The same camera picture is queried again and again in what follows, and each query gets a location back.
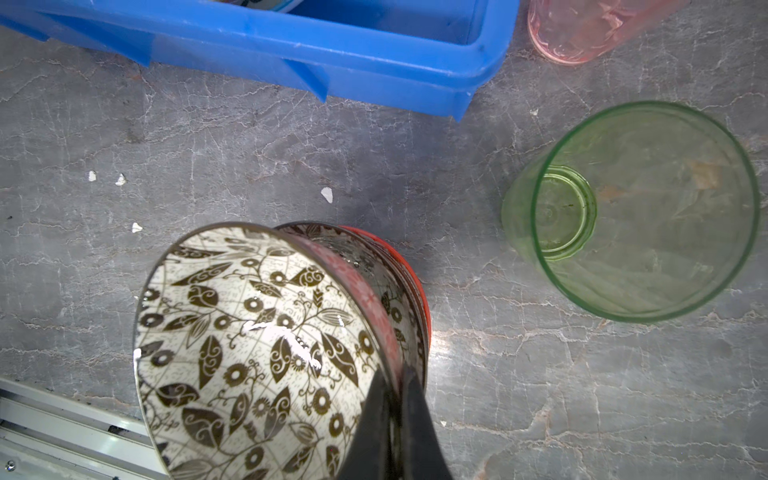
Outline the white watermelon pattern plate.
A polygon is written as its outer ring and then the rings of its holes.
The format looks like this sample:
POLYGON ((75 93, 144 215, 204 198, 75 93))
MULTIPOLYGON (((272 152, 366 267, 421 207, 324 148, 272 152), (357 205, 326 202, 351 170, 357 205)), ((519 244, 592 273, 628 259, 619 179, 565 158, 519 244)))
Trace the white watermelon pattern plate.
POLYGON ((249 9, 289 12, 300 5, 303 0, 216 0, 219 3, 241 6, 249 9))

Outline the brown leaf pattern bowl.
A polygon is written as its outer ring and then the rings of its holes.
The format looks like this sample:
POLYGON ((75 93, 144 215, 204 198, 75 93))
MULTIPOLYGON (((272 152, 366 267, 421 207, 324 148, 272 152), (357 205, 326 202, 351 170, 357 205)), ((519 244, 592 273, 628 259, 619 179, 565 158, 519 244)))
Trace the brown leaf pattern bowl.
POLYGON ((332 479, 371 382, 403 360, 373 289, 329 248, 228 222, 177 240, 136 314, 134 374, 173 479, 332 479))
POLYGON ((372 287, 394 329, 401 357, 427 385, 428 359, 424 311, 408 272, 389 253, 367 237, 345 226, 321 222, 291 222, 279 231, 321 244, 353 266, 372 287))

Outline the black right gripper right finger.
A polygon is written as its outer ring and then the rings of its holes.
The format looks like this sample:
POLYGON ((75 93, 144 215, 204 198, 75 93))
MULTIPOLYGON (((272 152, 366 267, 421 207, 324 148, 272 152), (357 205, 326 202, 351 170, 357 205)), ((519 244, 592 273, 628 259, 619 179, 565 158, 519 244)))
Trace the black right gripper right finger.
POLYGON ((451 480, 417 371, 405 365, 401 388, 401 458, 403 478, 451 480))

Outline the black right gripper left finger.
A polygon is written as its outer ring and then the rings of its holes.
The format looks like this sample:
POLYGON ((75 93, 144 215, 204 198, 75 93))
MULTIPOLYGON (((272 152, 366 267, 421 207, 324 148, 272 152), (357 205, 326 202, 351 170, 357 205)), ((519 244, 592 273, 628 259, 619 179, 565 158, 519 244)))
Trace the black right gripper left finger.
POLYGON ((389 387, 384 373, 378 370, 371 381, 353 441, 338 472, 339 480, 385 480, 390 477, 390 417, 389 387))

